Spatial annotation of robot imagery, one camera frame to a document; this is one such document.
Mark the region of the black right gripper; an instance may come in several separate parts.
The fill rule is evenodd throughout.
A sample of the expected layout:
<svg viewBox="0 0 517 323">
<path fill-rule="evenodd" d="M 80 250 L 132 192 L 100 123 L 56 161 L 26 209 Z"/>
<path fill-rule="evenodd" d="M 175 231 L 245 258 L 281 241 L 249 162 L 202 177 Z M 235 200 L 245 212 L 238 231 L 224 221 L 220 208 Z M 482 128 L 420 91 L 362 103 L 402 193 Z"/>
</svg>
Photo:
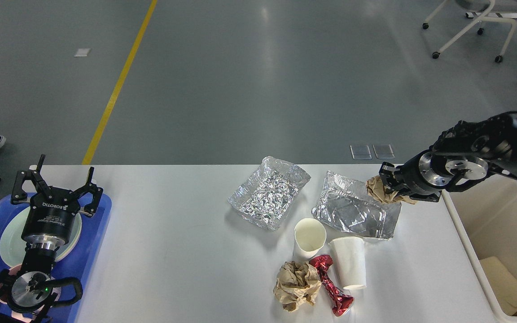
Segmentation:
<svg viewBox="0 0 517 323">
<path fill-rule="evenodd" d="M 382 162 L 379 176 L 382 184 L 402 184 L 399 191 L 386 186 L 386 203 L 405 202 L 415 205 L 418 201 L 438 202 L 441 191 L 449 186 L 454 175 L 445 168 L 446 159 L 423 151 L 405 164 Z"/>
</svg>

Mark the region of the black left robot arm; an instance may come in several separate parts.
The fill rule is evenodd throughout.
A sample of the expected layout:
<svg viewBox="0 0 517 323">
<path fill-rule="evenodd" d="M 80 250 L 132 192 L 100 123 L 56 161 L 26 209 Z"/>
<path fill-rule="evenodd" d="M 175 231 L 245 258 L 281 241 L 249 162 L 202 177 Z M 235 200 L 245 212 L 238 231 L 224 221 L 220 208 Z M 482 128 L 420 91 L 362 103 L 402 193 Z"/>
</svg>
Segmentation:
<svg viewBox="0 0 517 323">
<path fill-rule="evenodd" d="M 11 204 L 29 206 L 21 233 L 26 250 L 17 272 L 0 272 L 1 323 L 25 322 L 26 313 L 33 323 L 51 321 L 52 308 L 71 306 L 83 296 L 79 278 L 56 279 L 52 270 L 59 248 L 70 242 L 76 219 L 92 218 L 98 211 L 103 189 L 92 181 L 94 167 L 76 190 L 49 186 L 41 175 L 44 160 L 41 155 L 35 169 L 18 171 L 12 189 Z"/>
</svg>

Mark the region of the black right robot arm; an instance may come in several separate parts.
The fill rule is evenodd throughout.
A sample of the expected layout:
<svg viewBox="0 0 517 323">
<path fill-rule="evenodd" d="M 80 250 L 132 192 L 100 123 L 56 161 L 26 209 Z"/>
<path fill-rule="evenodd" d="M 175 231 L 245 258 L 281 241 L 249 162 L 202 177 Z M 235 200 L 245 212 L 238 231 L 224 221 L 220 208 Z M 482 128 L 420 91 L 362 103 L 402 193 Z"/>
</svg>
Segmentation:
<svg viewBox="0 0 517 323">
<path fill-rule="evenodd" d="M 482 122 L 460 121 L 406 163 L 382 163 L 385 194 L 437 202 L 441 192 L 465 192 L 493 175 L 517 181 L 517 111 Z"/>
</svg>

